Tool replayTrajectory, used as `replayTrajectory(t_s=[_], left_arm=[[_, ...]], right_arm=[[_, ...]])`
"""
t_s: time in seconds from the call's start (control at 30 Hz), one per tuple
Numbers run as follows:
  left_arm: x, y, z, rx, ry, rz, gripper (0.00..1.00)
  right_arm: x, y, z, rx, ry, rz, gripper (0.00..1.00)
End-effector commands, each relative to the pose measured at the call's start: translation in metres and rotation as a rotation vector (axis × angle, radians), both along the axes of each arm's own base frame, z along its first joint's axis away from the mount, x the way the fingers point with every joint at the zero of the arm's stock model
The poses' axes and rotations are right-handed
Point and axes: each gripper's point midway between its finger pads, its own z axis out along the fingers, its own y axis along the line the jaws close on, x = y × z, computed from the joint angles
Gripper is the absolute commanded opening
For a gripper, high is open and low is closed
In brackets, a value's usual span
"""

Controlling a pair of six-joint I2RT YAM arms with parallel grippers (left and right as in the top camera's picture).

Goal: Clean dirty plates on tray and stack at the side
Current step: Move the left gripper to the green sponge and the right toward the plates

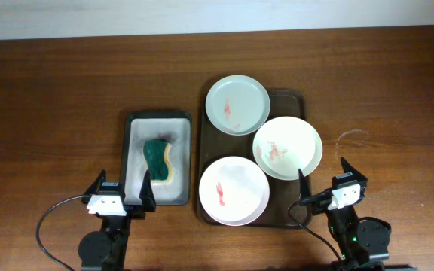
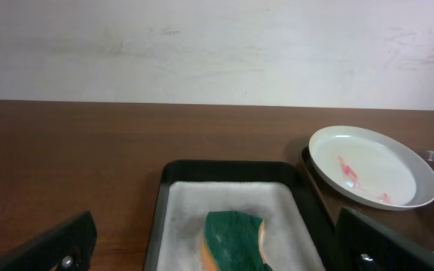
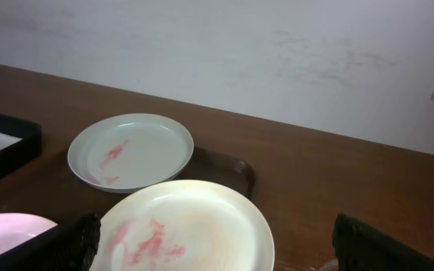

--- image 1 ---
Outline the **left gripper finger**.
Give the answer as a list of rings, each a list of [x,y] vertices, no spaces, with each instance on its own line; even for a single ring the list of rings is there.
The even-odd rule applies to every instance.
[[[83,194],[83,198],[81,202],[83,204],[88,204],[92,195],[98,194],[99,189],[102,186],[102,183],[106,182],[106,171],[103,169],[96,180],[86,189]]]
[[[151,188],[150,172],[148,170],[145,172],[142,180],[139,198],[142,202],[142,207],[146,212],[154,212],[156,210],[156,202]]]

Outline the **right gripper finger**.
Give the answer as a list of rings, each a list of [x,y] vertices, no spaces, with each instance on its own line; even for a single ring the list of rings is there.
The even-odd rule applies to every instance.
[[[340,161],[341,161],[341,166],[345,173],[351,173],[356,180],[366,179],[366,177],[357,169],[355,169],[353,166],[351,166],[350,163],[344,157],[341,157]]]
[[[309,178],[304,175],[301,169],[298,170],[299,182],[300,182],[300,201],[306,202],[309,198],[311,198],[312,193],[310,190]]]

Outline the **white plate with rim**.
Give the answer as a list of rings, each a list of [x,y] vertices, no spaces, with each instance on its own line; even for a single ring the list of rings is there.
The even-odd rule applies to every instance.
[[[256,163],[269,176],[293,181],[310,175],[322,159],[319,133],[297,117],[276,117],[255,134],[252,153]]]

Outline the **green and yellow sponge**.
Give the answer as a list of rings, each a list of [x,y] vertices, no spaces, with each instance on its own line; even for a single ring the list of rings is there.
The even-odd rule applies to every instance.
[[[173,166],[170,162],[172,145],[163,140],[146,141],[143,155],[151,182],[170,183],[173,177]]]

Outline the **pinkish white plate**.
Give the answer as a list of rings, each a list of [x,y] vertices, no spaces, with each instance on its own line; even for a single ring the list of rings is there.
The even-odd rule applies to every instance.
[[[203,172],[199,200],[205,212],[226,226],[238,227],[259,218],[270,199],[265,173],[244,157],[223,157]]]

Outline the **pale green plate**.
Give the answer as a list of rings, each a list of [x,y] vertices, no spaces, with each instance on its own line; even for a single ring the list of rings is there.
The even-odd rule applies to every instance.
[[[270,114],[270,97],[254,78],[230,75],[214,83],[206,95],[206,115],[211,124],[228,135],[257,131]]]

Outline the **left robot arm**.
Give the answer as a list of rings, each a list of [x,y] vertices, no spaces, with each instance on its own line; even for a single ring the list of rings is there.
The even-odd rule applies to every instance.
[[[142,180],[141,203],[124,202],[124,185],[107,182],[103,170],[84,193],[83,204],[88,212],[102,220],[101,228],[88,233],[79,243],[78,255],[83,270],[122,270],[133,220],[144,220],[148,212],[156,210],[150,174]]]

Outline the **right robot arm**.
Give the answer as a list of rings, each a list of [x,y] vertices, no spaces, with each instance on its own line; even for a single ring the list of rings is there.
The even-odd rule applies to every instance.
[[[344,158],[344,173],[332,178],[332,186],[321,193],[310,192],[304,173],[299,170],[301,197],[288,207],[309,207],[313,215],[326,215],[328,230],[338,249],[332,249],[337,260],[330,270],[412,270],[408,265],[387,266],[391,225],[379,218],[360,217],[354,206],[365,198],[368,179]]]

